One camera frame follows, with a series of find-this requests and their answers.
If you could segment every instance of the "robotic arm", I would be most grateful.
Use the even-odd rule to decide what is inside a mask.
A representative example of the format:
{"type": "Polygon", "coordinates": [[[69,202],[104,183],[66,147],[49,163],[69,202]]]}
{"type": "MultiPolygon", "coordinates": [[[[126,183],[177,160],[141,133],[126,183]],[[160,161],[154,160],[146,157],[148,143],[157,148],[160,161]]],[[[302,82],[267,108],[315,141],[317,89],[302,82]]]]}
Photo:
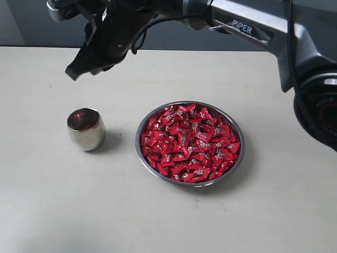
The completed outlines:
{"type": "Polygon", "coordinates": [[[47,6],[57,22],[78,14],[89,21],[85,42],[66,69],[73,80],[121,62],[158,14],[195,30],[209,28],[250,41],[277,57],[282,90],[295,89],[301,126],[337,151],[337,4],[329,1],[331,8],[325,11],[305,2],[307,6],[293,6],[291,0],[49,0],[47,6]]]}

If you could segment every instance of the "table surface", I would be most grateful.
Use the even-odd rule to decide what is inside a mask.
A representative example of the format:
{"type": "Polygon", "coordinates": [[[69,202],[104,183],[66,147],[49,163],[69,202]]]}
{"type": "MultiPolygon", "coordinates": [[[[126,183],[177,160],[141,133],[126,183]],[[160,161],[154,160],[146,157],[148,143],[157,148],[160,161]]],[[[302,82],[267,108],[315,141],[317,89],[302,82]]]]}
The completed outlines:
{"type": "Polygon", "coordinates": [[[73,82],[68,48],[0,48],[0,252],[337,252],[337,156],[308,136],[263,52],[140,51],[73,82]],[[246,139],[238,170],[185,189],[139,161],[141,120],[195,100],[246,139]],[[108,135],[86,153],[68,136],[96,108],[108,135]]]}

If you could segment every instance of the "metal bowl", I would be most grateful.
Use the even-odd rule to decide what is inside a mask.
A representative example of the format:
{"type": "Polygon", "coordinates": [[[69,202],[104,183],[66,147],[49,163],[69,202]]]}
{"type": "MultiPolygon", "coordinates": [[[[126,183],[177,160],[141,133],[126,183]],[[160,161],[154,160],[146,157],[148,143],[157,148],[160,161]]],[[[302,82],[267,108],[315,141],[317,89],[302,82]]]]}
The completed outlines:
{"type": "Polygon", "coordinates": [[[218,183],[222,180],[224,180],[226,177],[228,177],[230,174],[232,174],[240,165],[243,156],[244,156],[244,150],[245,150],[245,142],[243,139],[243,134],[241,129],[239,128],[238,124],[224,111],[220,110],[219,108],[216,108],[212,105],[209,104],[205,104],[205,103],[201,103],[201,102],[195,102],[195,101],[179,101],[179,102],[173,102],[173,103],[169,103],[169,104],[165,104],[161,107],[158,107],[157,109],[153,110],[152,112],[150,112],[141,122],[140,126],[138,127],[137,133],[136,133],[136,151],[137,154],[141,160],[141,162],[144,164],[144,166],[152,173],[154,174],[156,177],[166,181],[166,182],[170,182],[170,183],[174,183],[174,184],[178,184],[180,186],[186,186],[186,187],[204,187],[204,186],[210,186],[211,184],[215,184],[218,183]],[[142,146],[141,146],[141,138],[142,138],[142,134],[145,132],[146,130],[146,126],[147,126],[147,122],[149,120],[149,118],[156,116],[156,114],[160,113],[160,111],[162,111],[162,109],[164,109],[165,107],[168,107],[170,105],[174,105],[174,104],[179,104],[182,106],[188,106],[190,104],[196,104],[196,108],[200,108],[200,107],[207,107],[209,113],[213,116],[213,117],[217,117],[217,118],[222,118],[222,120],[224,121],[224,123],[228,124],[232,131],[234,132],[235,136],[237,139],[240,140],[241,142],[241,146],[239,149],[239,157],[237,159],[237,162],[233,165],[232,168],[230,168],[229,170],[227,170],[227,172],[222,175],[221,177],[218,177],[216,179],[213,179],[211,181],[206,181],[206,182],[200,182],[200,183],[187,183],[187,182],[179,182],[179,181],[175,181],[172,180],[170,178],[167,178],[166,176],[163,176],[162,174],[160,174],[159,172],[157,172],[155,169],[153,169],[149,163],[146,161],[146,159],[143,156],[143,152],[142,152],[142,146]]]}

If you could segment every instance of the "metal cup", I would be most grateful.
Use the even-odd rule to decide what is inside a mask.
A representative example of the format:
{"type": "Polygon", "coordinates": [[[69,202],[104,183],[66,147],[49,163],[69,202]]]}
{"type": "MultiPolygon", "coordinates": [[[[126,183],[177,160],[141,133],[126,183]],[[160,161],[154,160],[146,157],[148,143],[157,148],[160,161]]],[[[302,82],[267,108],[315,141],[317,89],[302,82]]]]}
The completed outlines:
{"type": "Polygon", "coordinates": [[[82,108],[67,120],[70,138],[84,151],[97,149],[105,140],[105,126],[101,115],[94,109],[82,108]]]}

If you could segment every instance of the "pile of candy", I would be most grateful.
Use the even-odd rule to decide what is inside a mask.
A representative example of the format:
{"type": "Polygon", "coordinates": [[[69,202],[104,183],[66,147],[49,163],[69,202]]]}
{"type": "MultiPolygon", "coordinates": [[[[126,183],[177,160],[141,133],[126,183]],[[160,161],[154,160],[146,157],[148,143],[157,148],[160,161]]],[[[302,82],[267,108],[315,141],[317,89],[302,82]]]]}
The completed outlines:
{"type": "Polygon", "coordinates": [[[160,174],[176,181],[204,182],[223,175],[237,161],[240,140],[207,107],[171,105],[148,120],[143,155],[160,174]]]}

